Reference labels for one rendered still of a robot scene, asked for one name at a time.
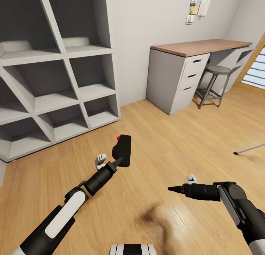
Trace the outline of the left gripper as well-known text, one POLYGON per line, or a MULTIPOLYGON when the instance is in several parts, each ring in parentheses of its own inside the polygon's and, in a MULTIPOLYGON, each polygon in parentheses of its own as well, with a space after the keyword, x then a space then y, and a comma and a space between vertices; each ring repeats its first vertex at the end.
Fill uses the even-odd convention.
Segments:
POLYGON ((121 163, 123 159, 124 157, 122 156, 114 162, 109 161, 104 167, 102 167, 93 175, 93 177, 98 180, 101 187, 103 187, 111 179, 113 174, 117 172, 116 167, 121 163))

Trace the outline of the digital camera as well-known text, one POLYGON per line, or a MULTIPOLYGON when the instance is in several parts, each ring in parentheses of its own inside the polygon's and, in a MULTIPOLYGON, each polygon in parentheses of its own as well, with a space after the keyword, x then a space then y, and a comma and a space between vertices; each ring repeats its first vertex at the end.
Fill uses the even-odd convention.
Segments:
POLYGON ((117 144, 112 149, 112 156, 115 160, 120 157, 124 157, 119 167, 129 167, 130 166, 130 157, 131 157, 131 136, 129 135, 120 135, 117 137, 117 144))

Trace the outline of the camera tripod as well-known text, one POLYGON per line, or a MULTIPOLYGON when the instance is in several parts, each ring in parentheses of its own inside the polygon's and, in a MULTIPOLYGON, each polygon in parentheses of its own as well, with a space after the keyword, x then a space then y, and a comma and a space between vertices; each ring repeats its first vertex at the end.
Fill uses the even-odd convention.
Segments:
POLYGON ((245 151, 248 151, 248 150, 251 150, 251 149, 257 148, 257 147, 261 147, 261 146, 264 146, 264 145, 265 145, 265 143, 260 144, 260 145, 256 145, 256 146, 254 146, 254 147, 250 147, 250 148, 247 148, 247 149, 242 150, 242 151, 239 151, 239 152, 234 152, 234 154, 237 155, 237 154, 239 154, 239 153, 242 153, 242 152, 245 152, 245 151))

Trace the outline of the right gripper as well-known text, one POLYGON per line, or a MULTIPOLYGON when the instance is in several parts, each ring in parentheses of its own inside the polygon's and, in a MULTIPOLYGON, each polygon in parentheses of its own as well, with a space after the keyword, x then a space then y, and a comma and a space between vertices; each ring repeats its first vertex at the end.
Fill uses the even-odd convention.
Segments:
POLYGON ((183 184, 182 186, 173 186, 167 189, 169 191, 185 194, 185 196, 189 198, 209 201, 205 191, 205 184, 183 184))

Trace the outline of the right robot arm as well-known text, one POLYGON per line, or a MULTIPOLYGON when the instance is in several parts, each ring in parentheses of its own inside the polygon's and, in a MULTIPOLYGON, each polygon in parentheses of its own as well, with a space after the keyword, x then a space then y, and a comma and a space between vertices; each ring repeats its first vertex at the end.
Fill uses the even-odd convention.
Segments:
POLYGON ((198 184, 193 174, 186 178, 188 184, 167 189, 197 200, 222 200, 237 228, 242 231, 252 255, 265 255, 265 213, 247 199, 245 191, 236 182, 205 185, 198 184))

